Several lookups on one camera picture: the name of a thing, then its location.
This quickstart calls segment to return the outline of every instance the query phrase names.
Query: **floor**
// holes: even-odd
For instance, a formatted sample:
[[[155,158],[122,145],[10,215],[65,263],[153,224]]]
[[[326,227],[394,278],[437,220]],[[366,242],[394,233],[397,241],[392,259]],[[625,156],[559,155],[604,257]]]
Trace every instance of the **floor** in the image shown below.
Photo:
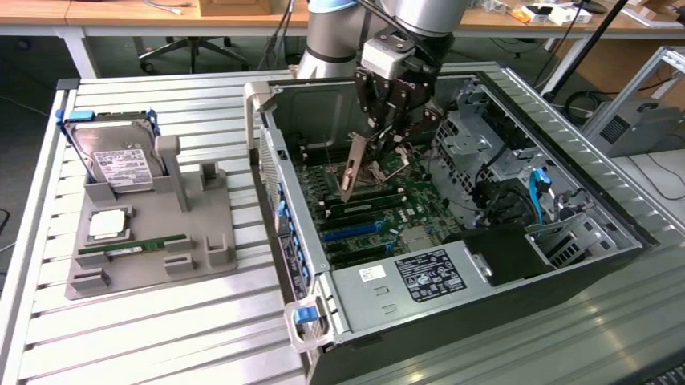
[[[57,81],[79,77],[59,38],[31,38],[30,49],[18,48],[18,37],[0,37],[0,116],[4,127],[0,130],[0,208],[8,210],[4,231],[0,233],[0,249],[14,243],[18,236],[26,198],[28,196],[35,162],[41,151],[41,142],[46,132],[47,118],[4,98],[11,98],[47,113],[51,110],[51,98]],[[262,57],[265,38],[234,38],[238,52],[246,56],[255,67]],[[165,45],[163,38],[146,38],[149,48]],[[495,41],[488,38],[460,38],[456,41],[450,62],[497,61],[512,67],[520,76],[532,82],[549,58],[541,45],[517,42],[515,39]],[[139,67],[137,52],[130,38],[93,38],[90,45],[103,77],[147,76]],[[305,48],[302,38],[292,39],[286,46],[289,52]],[[521,57],[512,52],[523,51]],[[162,59],[151,60],[158,75],[185,74],[189,71],[190,51],[181,50],[167,54]],[[203,51],[197,61],[198,72],[238,71],[241,66],[213,52]],[[559,96],[589,89],[591,84],[576,76]],[[8,268],[11,251],[0,254],[0,272]]]

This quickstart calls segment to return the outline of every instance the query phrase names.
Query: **white label sticker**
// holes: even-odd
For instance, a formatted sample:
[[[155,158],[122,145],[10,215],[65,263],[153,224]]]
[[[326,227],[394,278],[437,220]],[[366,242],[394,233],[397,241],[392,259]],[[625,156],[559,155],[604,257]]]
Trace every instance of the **white label sticker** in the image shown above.
[[[111,187],[153,183],[142,149],[95,152],[94,156]]]
[[[386,271],[384,270],[384,266],[378,265],[369,269],[362,269],[360,271],[360,275],[362,276],[362,281],[368,282],[378,278],[384,278],[386,276]]]

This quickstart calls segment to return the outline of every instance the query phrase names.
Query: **motherboard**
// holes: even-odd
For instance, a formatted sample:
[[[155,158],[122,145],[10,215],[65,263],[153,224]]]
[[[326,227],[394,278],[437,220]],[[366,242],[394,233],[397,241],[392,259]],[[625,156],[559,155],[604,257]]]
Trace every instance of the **motherboard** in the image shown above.
[[[396,153],[384,157],[376,172],[385,170],[392,176],[382,182],[372,167],[361,170],[348,202],[341,199],[338,187],[345,162],[304,162],[296,166],[334,268],[428,249],[464,230],[422,165],[426,150],[414,148],[409,154],[414,159],[408,164]]]

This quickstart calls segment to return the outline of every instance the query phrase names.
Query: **power supply label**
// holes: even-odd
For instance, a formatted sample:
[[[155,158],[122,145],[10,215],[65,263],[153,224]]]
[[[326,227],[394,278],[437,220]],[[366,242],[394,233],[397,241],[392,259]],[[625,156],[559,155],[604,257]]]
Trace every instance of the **power supply label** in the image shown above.
[[[466,289],[466,283],[444,249],[396,261],[396,265],[416,302]]]

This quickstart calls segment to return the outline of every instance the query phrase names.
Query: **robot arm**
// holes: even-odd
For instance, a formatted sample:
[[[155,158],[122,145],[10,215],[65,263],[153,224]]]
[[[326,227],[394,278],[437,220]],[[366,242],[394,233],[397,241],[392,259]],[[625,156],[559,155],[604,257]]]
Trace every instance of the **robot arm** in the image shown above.
[[[466,6],[464,0],[381,0],[380,6],[373,0],[310,2],[298,77],[354,75],[360,107],[374,133],[356,138],[340,183],[344,201],[352,196],[361,166],[392,152],[402,153],[397,149],[405,139],[440,124],[442,108],[429,102]],[[421,107],[424,114],[413,121],[413,111]]]

